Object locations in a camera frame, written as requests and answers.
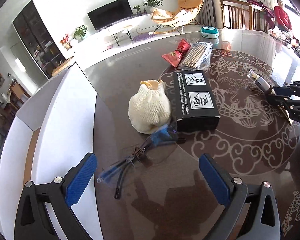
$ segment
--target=red sweater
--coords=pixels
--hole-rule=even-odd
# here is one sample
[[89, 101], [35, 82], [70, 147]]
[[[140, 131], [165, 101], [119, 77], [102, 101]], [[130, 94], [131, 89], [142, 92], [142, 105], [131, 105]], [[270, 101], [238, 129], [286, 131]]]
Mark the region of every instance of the red sweater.
[[292, 29], [288, 14], [281, 7], [275, 6], [274, 13], [278, 24], [286, 26], [289, 30]]

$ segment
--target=potted plant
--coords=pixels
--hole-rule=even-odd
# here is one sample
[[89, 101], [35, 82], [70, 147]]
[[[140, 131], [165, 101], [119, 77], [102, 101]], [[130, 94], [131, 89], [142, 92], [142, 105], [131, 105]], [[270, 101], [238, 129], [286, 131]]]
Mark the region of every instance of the potted plant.
[[148, 6], [150, 11], [153, 12], [155, 9], [162, 5], [162, 0], [143, 0], [143, 6]]
[[77, 40], [77, 38], [81, 38], [82, 40], [85, 38], [88, 30], [88, 26], [82, 25], [75, 29], [73, 37]]
[[137, 16], [141, 16], [142, 12], [140, 12], [140, 5], [136, 5], [134, 9], [137, 11]]
[[70, 45], [69, 45], [69, 33], [66, 33], [65, 37], [62, 37], [62, 40], [59, 41], [60, 44], [62, 44], [65, 49], [70, 49]]

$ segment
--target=orange lounge chair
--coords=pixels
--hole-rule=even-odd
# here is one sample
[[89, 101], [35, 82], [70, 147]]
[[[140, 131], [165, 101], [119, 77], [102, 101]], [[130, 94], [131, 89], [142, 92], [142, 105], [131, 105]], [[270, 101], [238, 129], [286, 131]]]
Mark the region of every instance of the orange lounge chair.
[[[178, 0], [178, 9], [175, 12], [155, 9], [151, 19], [158, 24], [154, 33], [168, 33], [178, 30], [177, 27], [183, 27], [193, 20], [198, 23], [195, 17], [200, 12], [204, 0]], [[173, 28], [167, 32], [156, 32], [160, 26], [170, 26]]]

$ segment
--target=glass table top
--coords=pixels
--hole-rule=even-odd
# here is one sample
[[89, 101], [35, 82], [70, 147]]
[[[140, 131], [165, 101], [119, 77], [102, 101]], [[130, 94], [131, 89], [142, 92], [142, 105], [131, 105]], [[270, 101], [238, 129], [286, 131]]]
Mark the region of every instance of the glass table top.
[[[127, 172], [120, 200], [114, 199], [114, 185], [95, 183], [104, 239], [203, 239], [223, 206], [199, 170], [202, 153], [209, 153], [245, 183], [270, 182], [282, 239], [294, 239], [300, 235], [300, 124], [290, 125], [246, 76], [253, 69], [273, 85], [300, 81], [300, 59], [263, 32], [226, 29], [218, 41], [205, 39], [200, 32], [181, 34], [134, 47], [86, 69], [98, 93], [93, 134], [96, 174], [129, 156], [147, 137], [128, 118], [128, 103], [140, 81], [165, 81], [173, 107], [171, 73], [176, 69], [161, 55], [174, 51], [182, 38], [215, 43], [205, 75], [220, 122], [214, 131], [181, 134], [186, 138], [183, 145], [149, 151], [147, 165], [136, 163]], [[244, 214], [230, 239], [235, 239], [243, 221]]]

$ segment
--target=black box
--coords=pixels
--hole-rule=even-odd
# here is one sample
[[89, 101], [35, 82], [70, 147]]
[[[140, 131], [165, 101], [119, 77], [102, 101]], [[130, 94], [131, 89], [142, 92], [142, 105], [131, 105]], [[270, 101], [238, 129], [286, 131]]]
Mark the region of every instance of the black box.
[[218, 107], [202, 70], [173, 73], [175, 117], [181, 132], [213, 130], [220, 119]]

